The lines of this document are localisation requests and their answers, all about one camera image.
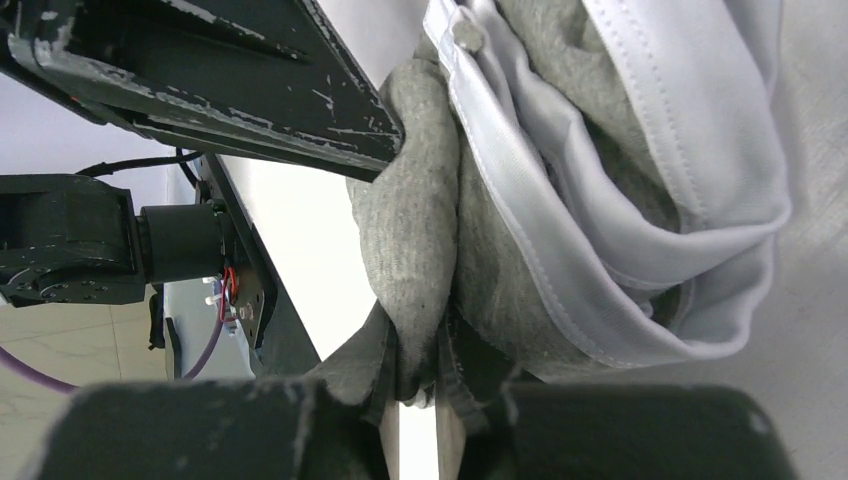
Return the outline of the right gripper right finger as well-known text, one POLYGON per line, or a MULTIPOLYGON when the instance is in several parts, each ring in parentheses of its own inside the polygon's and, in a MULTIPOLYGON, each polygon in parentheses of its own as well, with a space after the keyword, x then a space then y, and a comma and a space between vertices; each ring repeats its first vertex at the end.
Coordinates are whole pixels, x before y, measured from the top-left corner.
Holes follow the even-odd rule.
POLYGON ((443 479, 794 479, 769 417, 709 385, 545 383, 459 315, 440 326, 443 479))

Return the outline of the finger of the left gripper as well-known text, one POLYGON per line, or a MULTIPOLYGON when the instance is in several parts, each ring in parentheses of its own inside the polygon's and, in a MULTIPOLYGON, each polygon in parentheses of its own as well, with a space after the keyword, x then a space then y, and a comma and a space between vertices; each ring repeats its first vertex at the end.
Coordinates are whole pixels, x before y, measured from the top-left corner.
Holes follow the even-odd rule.
POLYGON ((363 181, 404 141, 314 1, 5 1, 1 70, 98 125, 363 181))

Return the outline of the grey underwear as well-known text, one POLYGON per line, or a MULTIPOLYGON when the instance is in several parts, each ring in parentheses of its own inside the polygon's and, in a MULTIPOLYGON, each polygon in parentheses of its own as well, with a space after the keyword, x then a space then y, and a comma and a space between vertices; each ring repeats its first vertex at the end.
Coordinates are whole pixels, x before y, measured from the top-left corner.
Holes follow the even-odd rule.
POLYGON ((737 353, 790 217, 779 1, 432 1, 383 91, 400 155, 347 184, 427 401, 458 314, 536 376, 737 353))

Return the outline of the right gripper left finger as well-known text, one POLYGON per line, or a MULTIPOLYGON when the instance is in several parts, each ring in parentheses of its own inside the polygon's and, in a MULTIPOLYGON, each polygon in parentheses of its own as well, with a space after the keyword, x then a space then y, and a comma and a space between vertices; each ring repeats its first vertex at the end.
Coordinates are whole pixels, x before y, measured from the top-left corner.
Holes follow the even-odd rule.
POLYGON ((393 479, 397 337, 380 305, 302 376, 99 384, 33 454, 37 479, 393 479))

